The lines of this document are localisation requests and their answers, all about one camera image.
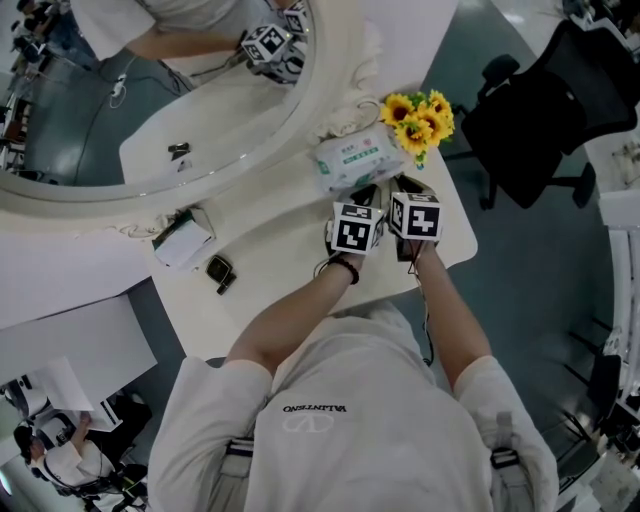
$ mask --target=yellow sunflower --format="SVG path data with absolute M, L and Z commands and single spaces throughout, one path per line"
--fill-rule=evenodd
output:
M 412 155 L 419 155 L 428 149 L 432 129 L 427 121 L 408 116 L 395 131 L 400 145 Z
M 415 110 L 411 100 L 403 94 L 390 94 L 380 110 L 380 119 L 389 126 L 398 126 Z
M 453 122 L 453 110 L 451 110 L 451 103 L 445 99 L 444 94 L 438 91 L 431 91 L 431 94 L 429 95 L 429 105 L 437 114 L 440 114 L 448 121 Z
M 446 139 L 453 133 L 452 123 L 443 115 L 438 114 L 433 107 L 427 107 L 424 103 L 418 107 L 416 117 L 431 128 L 431 134 L 427 140 L 430 146 L 438 146 L 442 139 Z

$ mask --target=black wristband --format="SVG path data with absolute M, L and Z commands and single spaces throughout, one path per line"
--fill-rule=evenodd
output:
M 340 256 L 333 257 L 329 260 L 329 265 L 332 265 L 333 263 L 336 263 L 337 265 L 341 265 L 344 268 L 346 268 L 349 272 L 351 272 L 351 275 L 353 276 L 353 279 L 351 280 L 351 284 L 352 285 L 358 284 L 358 281 L 360 281 L 360 274 L 358 274 L 358 271 L 351 263 L 349 263 L 345 259 L 342 259 Z

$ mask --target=white t-shirt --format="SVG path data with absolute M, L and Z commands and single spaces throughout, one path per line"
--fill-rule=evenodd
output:
M 69 487 L 95 482 L 101 476 L 108 476 L 114 467 L 91 441 L 85 441 L 82 447 L 82 455 L 78 453 L 72 443 L 51 448 L 44 457 L 38 459 L 35 466 L 40 472 L 56 485 L 58 480 Z
M 328 319 L 311 338 L 273 382 L 250 361 L 184 361 L 151 454 L 155 512 L 209 510 L 226 444 L 256 415 L 246 511 L 489 512 L 490 451 L 472 416 L 493 405 L 530 432 L 557 496 L 555 459 L 494 358 L 465 370 L 456 400 L 398 315 Z
M 113 57 L 155 24 L 166 32 L 215 32 L 239 39 L 270 14 L 265 0 L 71 0 L 78 26 L 100 60 Z M 233 52 L 167 59 L 186 77 L 224 64 Z

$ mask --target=flower bouquet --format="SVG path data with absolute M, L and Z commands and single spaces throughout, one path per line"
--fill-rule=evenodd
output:
M 400 145 L 414 156 L 418 169 L 424 168 L 427 152 L 449 140 L 455 129 L 451 104 L 438 91 L 427 95 L 390 94 L 380 112 L 381 120 L 392 126 Z

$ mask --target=white desk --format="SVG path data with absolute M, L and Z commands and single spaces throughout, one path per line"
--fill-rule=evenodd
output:
M 200 269 L 181 273 L 164 267 L 145 244 L 149 269 L 185 353 L 202 359 L 226 356 L 246 325 L 264 308 L 307 283 L 315 265 L 327 257 L 323 234 L 333 198 L 315 183 L 313 162 L 297 155 L 259 175 L 251 175 L 207 201 L 219 250 L 234 265 L 237 281 L 227 293 Z M 472 258 L 477 241 L 451 175 L 437 151 L 424 171 L 409 176 L 433 188 L 443 204 L 445 224 L 438 253 L 445 266 Z M 416 287 L 398 263 L 395 238 L 383 237 L 378 253 L 365 261 L 361 283 L 351 287 L 336 311 Z

